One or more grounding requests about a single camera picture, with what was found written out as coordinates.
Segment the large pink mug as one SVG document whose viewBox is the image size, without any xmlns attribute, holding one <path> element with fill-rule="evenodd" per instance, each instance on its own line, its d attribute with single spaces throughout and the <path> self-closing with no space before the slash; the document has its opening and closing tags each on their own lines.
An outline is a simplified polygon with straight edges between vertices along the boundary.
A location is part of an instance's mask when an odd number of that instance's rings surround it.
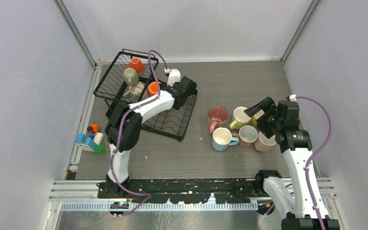
<svg viewBox="0 0 368 230">
<path fill-rule="evenodd" d="M 222 127 L 228 117 L 228 111 L 223 106 L 210 108 L 207 117 L 207 129 L 212 134 L 217 128 Z"/>
</svg>

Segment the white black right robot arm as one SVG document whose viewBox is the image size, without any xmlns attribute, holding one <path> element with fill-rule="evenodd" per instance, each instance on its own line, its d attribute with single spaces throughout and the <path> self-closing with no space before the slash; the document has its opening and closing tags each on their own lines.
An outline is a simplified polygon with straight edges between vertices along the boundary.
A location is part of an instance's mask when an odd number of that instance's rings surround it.
<svg viewBox="0 0 368 230">
<path fill-rule="evenodd" d="M 299 96 L 292 94 L 275 103 L 266 97 L 245 110 L 249 117 L 264 112 L 257 119 L 257 127 L 265 137 L 275 137 L 280 146 L 294 194 L 290 194 L 276 170 L 259 170 L 254 190 L 259 196 L 271 197 L 282 217 L 283 230 L 339 230 L 339 221 L 329 216 L 323 203 L 313 166 L 319 151 L 312 151 L 308 131 L 300 128 L 297 99 Z"/>
</svg>

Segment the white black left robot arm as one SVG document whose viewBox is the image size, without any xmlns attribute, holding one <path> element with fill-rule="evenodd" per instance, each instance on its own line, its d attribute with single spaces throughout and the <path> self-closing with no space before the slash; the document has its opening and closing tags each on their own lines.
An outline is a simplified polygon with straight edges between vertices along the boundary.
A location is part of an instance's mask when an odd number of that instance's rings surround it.
<svg viewBox="0 0 368 230">
<path fill-rule="evenodd" d="M 125 183 L 129 177 L 129 155 L 139 140 L 142 124 L 163 111 L 179 109 L 197 92 L 196 82 L 186 76 L 172 86 L 161 87 L 158 82 L 156 86 L 159 92 L 141 102 L 117 103 L 105 127 L 110 146 L 106 182 L 116 198 L 123 198 L 129 192 Z"/>
</svg>

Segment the black wire dish rack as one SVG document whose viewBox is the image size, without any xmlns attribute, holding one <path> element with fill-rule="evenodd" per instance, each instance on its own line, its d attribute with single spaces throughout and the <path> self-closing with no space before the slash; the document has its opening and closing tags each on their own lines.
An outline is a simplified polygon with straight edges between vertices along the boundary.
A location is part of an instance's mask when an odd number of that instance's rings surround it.
<svg viewBox="0 0 368 230">
<path fill-rule="evenodd" d="M 138 75 L 137 84 L 128 85 L 123 79 L 123 72 L 133 58 L 138 58 L 144 64 L 144 70 Z M 159 60 L 155 55 L 149 57 L 145 52 L 129 49 L 118 52 L 93 91 L 96 97 L 103 98 L 108 105 L 107 117 L 111 116 L 119 102 L 137 103 L 150 96 L 148 87 L 154 82 L 150 68 L 157 68 L 158 64 Z M 183 92 L 183 96 L 179 97 L 178 106 L 151 117 L 143 123 L 142 130 L 181 142 L 185 137 L 196 103 L 196 87 L 197 84 L 193 80 L 186 76 L 182 77 L 178 89 Z"/>
</svg>

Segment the light blue cup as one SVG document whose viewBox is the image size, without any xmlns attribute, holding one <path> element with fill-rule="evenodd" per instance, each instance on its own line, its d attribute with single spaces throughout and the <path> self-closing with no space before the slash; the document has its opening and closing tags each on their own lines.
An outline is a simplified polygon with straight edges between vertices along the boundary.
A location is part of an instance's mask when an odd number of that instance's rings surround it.
<svg viewBox="0 0 368 230">
<path fill-rule="evenodd" d="M 219 127 L 212 134 L 212 148 L 216 151 L 225 151 L 228 146 L 237 145 L 238 143 L 239 138 L 234 137 L 227 128 Z"/>
</svg>

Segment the pink cup rack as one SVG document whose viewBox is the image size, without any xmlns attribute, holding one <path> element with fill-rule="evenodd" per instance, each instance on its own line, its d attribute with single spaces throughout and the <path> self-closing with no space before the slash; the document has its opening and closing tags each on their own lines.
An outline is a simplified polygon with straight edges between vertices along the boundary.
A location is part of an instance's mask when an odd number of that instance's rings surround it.
<svg viewBox="0 0 368 230">
<path fill-rule="evenodd" d="M 254 147 L 259 152 L 268 152 L 273 146 L 276 145 L 276 136 L 273 135 L 267 138 L 262 132 L 258 133 L 257 140 L 254 143 Z"/>
</svg>

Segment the small pink cup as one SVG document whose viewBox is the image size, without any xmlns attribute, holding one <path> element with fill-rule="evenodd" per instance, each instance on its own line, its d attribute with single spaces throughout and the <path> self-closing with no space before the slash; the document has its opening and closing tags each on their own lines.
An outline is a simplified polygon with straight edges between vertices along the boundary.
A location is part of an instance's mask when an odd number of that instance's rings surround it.
<svg viewBox="0 0 368 230">
<path fill-rule="evenodd" d="M 249 147 L 251 146 L 258 138 L 258 131 L 250 125 L 246 125 L 240 128 L 240 130 L 232 135 L 239 139 L 239 146 L 241 147 Z"/>
</svg>

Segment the yellow mug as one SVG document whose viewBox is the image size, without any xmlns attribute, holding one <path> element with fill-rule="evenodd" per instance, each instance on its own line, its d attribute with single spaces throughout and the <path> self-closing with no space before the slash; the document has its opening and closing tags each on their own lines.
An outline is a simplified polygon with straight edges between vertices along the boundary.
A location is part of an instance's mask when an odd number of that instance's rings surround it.
<svg viewBox="0 0 368 230">
<path fill-rule="evenodd" d="M 251 125 L 254 127 L 254 128 L 256 128 L 256 129 L 258 129 L 258 126 L 257 126 L 257 120 L 262 116 L 262 115 L 264 115 L 265 113 L 264 113 L 264 111 L 263 110 L 260 110 L 260 111 L 258 111 L 253 117 L 252 117 L 252 120 L 251 120 Z"/>
</svg>

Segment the light green mug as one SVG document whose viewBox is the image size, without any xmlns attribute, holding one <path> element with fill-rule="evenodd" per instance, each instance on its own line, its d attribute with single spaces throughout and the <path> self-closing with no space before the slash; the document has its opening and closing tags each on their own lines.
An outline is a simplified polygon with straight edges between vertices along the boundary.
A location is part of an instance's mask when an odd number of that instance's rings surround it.
<svg viewBox="0 0 368 230">
<path fill-rule="evenodd" d="M 241 127 L 249 124 L 251 117 L 245 113 L 246 109 L 247 108 L 243 106 L 234 109 L 229 129 L 239 130 Z"/>
</svg>

